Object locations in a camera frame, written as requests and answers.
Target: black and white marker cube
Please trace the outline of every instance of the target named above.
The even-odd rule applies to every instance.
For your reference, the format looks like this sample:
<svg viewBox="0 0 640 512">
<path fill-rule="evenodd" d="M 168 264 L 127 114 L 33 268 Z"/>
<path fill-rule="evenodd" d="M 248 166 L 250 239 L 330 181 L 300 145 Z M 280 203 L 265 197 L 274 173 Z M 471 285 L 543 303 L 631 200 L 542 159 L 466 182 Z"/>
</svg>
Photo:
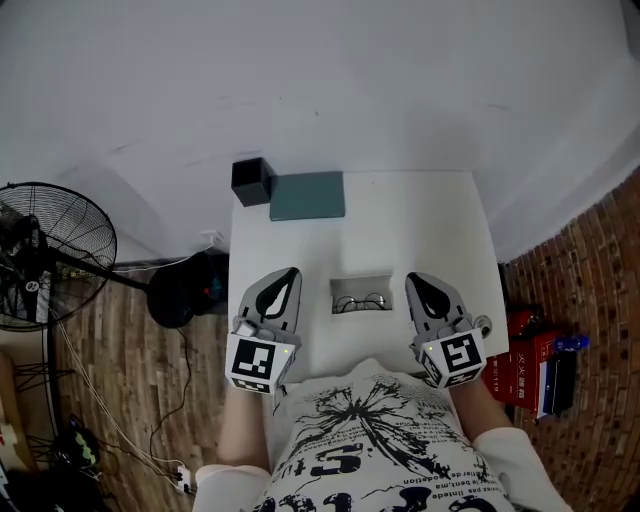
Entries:
<svg viewBox="0 0 640 512">
<path fill-rule="evenodd" d="M 418 335 L 418 361 L 429 374 L 427 384 L 434 388 L 450 388 L 480 377 L 487 364 L 480 329 L 454 334 L 425 343 Z"/>
<path fill-rule="evenodd" d="M 288 371 L 300 346 L 297 337 L 287 341 L 266 341 L 253 336 L 229 334 L 225 375 L 240 389 L 273 395 Z"/>
</svg>

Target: brick wall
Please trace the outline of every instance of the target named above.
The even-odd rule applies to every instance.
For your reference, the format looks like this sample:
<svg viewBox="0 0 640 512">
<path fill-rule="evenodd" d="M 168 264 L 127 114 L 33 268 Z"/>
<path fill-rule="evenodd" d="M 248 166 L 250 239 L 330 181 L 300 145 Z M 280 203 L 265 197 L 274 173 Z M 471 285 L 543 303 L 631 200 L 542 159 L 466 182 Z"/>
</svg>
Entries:
<svg viewBox="0 0 640 512">
<path fill-rule="evenodd" d="M 505 278 L 510 300 L 591 339 L 574 406 L 537 426 L 516 410 L 516 426 L 576 511 L 621 510 L 640 484 L 640 169 Z"/>
</svg>

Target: fan grille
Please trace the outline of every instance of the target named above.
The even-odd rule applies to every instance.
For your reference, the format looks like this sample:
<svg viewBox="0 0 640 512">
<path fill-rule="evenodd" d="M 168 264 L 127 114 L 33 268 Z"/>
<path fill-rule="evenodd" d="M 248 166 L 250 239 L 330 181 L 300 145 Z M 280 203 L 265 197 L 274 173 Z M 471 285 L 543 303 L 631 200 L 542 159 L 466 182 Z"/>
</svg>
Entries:
<svg viewBox="0 0 640 512">
<path fill-rule="evenodd" d="M 104 286 L 104 278 L 88 274 L 64 263 L 38 272 L 36 279 L 25 277 L 28 266 L 16 257 L 16 224 L 35 218 L 49 248 L 106 270 L 113 268 L 117 241 L 113 224 L 90 199 L 71 190 L 46 183 L 21 183 L 0 189 L 0 328 L 31 331 L 72 315 Z M 36 247 L 33 236 L 18 244 Z M 25 294 L 27 282 L 37 282 L 37 307 Z M 31 304 L 25 306 L 25 297 Z"/>
</svg>

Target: open box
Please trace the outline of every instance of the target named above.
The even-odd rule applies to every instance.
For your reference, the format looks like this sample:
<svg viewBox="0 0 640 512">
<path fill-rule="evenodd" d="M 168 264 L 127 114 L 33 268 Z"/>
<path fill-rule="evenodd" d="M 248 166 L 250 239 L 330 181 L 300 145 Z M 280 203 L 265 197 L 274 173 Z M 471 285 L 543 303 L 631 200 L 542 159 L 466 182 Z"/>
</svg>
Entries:
<svg viewBox="0 0 640 512">
<path fill-rule="evenodd" d="M 331 279 L 329 286 L 334 315 L 393 310 L 391 274 Z"/>
</svg>

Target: eyeglasses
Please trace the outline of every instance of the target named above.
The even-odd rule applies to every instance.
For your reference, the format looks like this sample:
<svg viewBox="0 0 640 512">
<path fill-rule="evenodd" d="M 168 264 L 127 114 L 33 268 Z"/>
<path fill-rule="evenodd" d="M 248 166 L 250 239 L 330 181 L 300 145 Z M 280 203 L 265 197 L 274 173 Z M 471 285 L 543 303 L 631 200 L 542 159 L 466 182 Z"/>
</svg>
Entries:
<svg viewBox="0 0 640 512">
<path fill-rule="evenodd" d="M 350 295 L 345 295 L 335 302 L 333 305 L 333 313 L 341 315 L 342 313 L 362 310 L 389 311 L 386 304 L 387 299 L 379 293 L 370 293 L 364 298 L 364 300 L 356 300 Z"/>
</svg>

